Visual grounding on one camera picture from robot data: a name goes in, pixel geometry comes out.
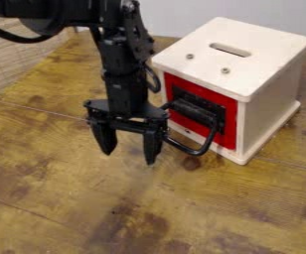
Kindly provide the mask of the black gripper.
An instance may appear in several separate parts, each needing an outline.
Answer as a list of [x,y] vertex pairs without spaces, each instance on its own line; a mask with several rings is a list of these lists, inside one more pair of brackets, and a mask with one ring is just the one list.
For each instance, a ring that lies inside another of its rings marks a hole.
[[144,134],[144,155],[148,165],[153,165],[161,153],[163,135],[167,129],[165,111],[152,105],[148,93],[157,93],[161,82],[151,67],[143,67],[131,74],[102,74],[106,98],[88,100],[88,124],[100,149],[110,155],[117,146],[116,131]]

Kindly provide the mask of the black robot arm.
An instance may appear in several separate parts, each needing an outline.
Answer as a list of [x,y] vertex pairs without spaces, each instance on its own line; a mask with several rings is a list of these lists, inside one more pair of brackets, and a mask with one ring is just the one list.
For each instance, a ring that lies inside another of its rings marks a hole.
[[0,17],[17,18],[38,34],[18,36],[0,29],[0,38],[19,44],[49,40],[66,27],[88,27],[100,52],[101,77],[106,97],[84,103],[101,151],[117,146],[118,130],[144,139],[145,161],[152,165],[161,152],[168,117],[153,106],[148,93],[161,90],[161,82],[147,64],[155,54],[137,0],[0,0]]

